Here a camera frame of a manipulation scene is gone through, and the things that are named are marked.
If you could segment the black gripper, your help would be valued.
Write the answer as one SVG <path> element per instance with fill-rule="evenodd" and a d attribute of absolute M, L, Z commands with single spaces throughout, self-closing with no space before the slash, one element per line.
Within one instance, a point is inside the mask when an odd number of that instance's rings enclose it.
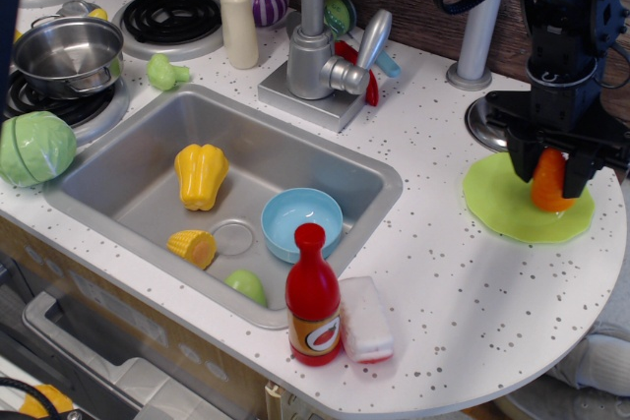
<path fill-rule="evenodd" d="M 504 131 L 514 171 L 525 183 L 544 147 L 569 154 L 565 199 L 579 198 L 603 167 L 629 167 L 629 127 L 605 110 L 595 78 L 532 78 L 529 90 L 493 90 L 485 98 L 487 121 Z"/>

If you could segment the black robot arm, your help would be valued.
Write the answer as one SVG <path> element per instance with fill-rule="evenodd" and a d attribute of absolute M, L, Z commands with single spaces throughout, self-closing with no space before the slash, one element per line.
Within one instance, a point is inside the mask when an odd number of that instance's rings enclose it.
<path fill-rule="evenodd" d="M 433 0 L 458 15 L 486 0 Z M 606 57 L 628 52 L 617 38 L 629 11 L 621 0 L 521 0 L 532 42 L 528 91 L 495 90 L 480 104 L 485 121 L 503 132 L 516 174 L 532 180 L 547 148 L 568 155 L 561 184 L 566 199 L 581 196 L 588 181 L 607 166 L 629 170 L 629 130 L 603 108 L 600 96 Z"/>

